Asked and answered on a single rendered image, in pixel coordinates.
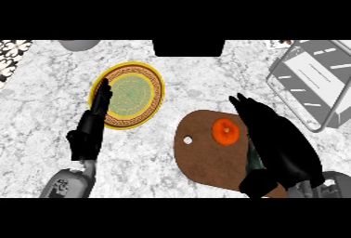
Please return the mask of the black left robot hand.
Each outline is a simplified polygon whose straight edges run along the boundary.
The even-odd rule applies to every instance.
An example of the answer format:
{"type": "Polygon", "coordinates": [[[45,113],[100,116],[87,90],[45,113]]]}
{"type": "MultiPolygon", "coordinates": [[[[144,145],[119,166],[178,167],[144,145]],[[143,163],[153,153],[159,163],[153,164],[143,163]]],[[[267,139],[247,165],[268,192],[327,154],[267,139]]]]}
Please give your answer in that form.
{"type": "Polygon", "coordinates": [[[70,130],[66,135],[72,161],[97,159],[110,96],[110,86],[107,79],[104,79],[94,95],[91,107],[82,114],[76,129],[70,130]]]}

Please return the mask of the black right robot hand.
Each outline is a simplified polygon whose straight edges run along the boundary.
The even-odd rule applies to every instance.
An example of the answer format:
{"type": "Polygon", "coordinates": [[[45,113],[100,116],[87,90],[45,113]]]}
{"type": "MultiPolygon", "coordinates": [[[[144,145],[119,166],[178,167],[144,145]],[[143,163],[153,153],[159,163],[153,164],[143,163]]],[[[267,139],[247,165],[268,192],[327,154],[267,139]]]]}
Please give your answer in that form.
{"type": "Polygon", "coordinates": [[[292,122],[274,110],[242,94],[228,97],[247,129],[264,169],[246,173],[240,192],[249,198],[264,197],[281,185],[284,191],[299,182],[312,188],[324,183],[321,160],[292,122]]]}

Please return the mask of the orange squash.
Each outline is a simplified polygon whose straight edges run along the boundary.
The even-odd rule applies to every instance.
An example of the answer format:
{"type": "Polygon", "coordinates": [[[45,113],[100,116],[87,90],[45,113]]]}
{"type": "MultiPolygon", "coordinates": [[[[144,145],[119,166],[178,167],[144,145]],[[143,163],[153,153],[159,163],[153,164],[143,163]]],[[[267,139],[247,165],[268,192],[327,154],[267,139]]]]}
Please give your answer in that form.
{"type": "Polygon", "coordinates": [[[211,136],[215,142],[222,146],[230,146],[239,140],[239,127],[228,118],[215,120],[211,127],[211,136]]]}

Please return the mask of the brown wooden cutting board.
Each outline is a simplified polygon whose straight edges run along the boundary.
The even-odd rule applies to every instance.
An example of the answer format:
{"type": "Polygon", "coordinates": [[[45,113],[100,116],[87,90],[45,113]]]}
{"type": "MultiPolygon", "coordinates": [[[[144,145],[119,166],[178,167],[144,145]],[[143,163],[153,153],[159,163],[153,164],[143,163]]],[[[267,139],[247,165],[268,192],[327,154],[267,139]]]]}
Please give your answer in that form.
{"type": "Polygon", "coordinates": [[[174,137],[174,157],[186,177],[197,183],[239,190],[246,172],[246,126],[237,114],[199,110],[183,118],[174,137]],[[228,118],[239,127],[239,139],[222,146],[214,140],[211,127],[228,118]]]}

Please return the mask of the dark green object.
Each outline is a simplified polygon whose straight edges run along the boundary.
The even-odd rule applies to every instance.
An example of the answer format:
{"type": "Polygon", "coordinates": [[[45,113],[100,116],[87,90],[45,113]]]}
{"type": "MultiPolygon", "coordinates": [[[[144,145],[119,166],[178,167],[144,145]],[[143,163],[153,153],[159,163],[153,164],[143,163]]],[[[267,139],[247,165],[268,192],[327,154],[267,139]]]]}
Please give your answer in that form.
{"type": "Polygon", "coordinates": [[[246,173],[250,173],[256,169],[264,169],[264,163],[261,161],[253,143],[249,141],[246,150],[246,173]]]}

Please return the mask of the yellow patterned plate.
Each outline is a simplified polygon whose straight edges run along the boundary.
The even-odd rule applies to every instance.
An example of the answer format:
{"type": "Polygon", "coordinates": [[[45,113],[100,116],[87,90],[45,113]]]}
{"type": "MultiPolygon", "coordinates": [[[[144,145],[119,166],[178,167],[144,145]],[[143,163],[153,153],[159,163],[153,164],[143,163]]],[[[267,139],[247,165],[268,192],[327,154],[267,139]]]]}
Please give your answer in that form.
{"type": "Polygon", "coordinates": [[[159,110],[165,97],[162,76],[138,61],[116,64],[104,70],[90,87],[88,108],[104,79],[112,92],[104,125],[110,129],[127,130],[140,126],[159,110]]]}

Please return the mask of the grey bowl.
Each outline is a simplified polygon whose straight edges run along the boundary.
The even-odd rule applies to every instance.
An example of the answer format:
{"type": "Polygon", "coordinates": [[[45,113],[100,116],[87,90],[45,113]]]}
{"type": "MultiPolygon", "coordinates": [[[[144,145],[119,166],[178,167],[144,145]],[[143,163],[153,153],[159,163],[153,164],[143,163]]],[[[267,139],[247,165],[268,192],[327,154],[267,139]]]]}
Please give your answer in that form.
{"type": "Polygon", "coordinates": [[[76,52],[90,50],[99,44],[99,40],[60,40],[59,43],[66,50],[76,52]]]}

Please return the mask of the black and white patterned cloth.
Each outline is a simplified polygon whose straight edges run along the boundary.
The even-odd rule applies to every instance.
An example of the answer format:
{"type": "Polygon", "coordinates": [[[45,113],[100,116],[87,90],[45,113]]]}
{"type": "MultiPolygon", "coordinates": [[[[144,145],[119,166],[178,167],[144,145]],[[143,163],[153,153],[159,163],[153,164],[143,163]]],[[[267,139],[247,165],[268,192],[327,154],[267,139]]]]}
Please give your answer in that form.
{"type": "Polygon", "coordinates": [[[31,45],[31,40],[0,40],[0,86],[12,77],[17,62],[31,45]]]}

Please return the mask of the black appliance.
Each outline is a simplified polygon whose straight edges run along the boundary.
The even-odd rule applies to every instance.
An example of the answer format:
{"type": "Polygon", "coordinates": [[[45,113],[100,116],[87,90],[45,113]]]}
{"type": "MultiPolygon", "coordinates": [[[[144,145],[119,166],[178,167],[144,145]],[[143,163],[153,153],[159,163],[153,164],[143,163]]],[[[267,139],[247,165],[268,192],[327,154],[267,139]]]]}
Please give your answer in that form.
{"type": "Polygon", "coordinates": [[[153,40],[158,57],[219,57],[224,40],[153,40]]]}

